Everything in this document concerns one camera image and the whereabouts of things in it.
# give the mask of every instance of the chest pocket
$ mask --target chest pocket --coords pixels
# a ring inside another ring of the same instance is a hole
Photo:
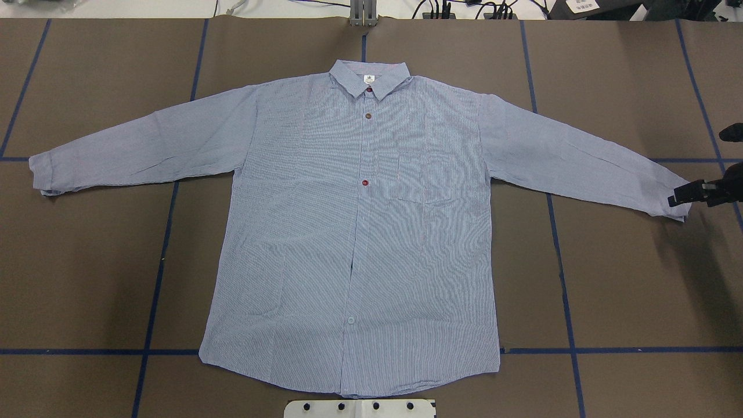
[[[397,197],[433,203],[452,198],[452,163],[444,154],[401,152],[398,158]]]

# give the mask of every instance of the blue shirt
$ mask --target blue shirt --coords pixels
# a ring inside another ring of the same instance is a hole
[[[685,181],[666,168],[404,63],[339,61],[226,91],[29,164],[45,195],[234,170],[201,359],[348,397],[499,369],[491,177],[653,216],[689,210],[668,207]]]

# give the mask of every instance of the white floor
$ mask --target white floor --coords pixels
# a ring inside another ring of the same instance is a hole
[[[0,3],[0,17],[63,17],[63,18],[204,18],[214,14],[225,14],[238,0],[25,0],[25,4]],[[348,0],[328,0],[348,4]],[[548,0],[552,8],[555,0]],[[720,16],[731,22],[743,21],[741,9],[724,5],[715,9]],[[381,16],[397,19],[410,19],[418,0],[378,0],[377,12]],[[452,12],[457,19],[474,19],[479,6],[468,7],[463,3],[452,4]],[[542,11],[530,0],[518,0],[513,5],[514,13],[519,19],[544,19]],[[418,12],[430,11],[424,4]],[[247,0],[238,7],[234,16],[248,18],[317,18],[326,16],[348,17],[347,7],[330,6],[317,3],[290,0]]]

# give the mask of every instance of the shirt cuff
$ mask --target shirt cuff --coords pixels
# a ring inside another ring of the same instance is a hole
[[[42,195],[53,196],[52,192],[52,165],[48,152],[34,155],[28,159],[28,167],[33,172],[33,188],[41,190]]]

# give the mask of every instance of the shirt collar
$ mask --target shirt collar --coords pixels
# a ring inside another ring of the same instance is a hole
[[[357,73],[375,74],[377,79],[368,85]],[[337,60],[330,70],[330,75],[353,97],[359,97],[367,87],[371,87],[377,99],[382,100],[410,77],[410,71],[404,62],[380,64]]]

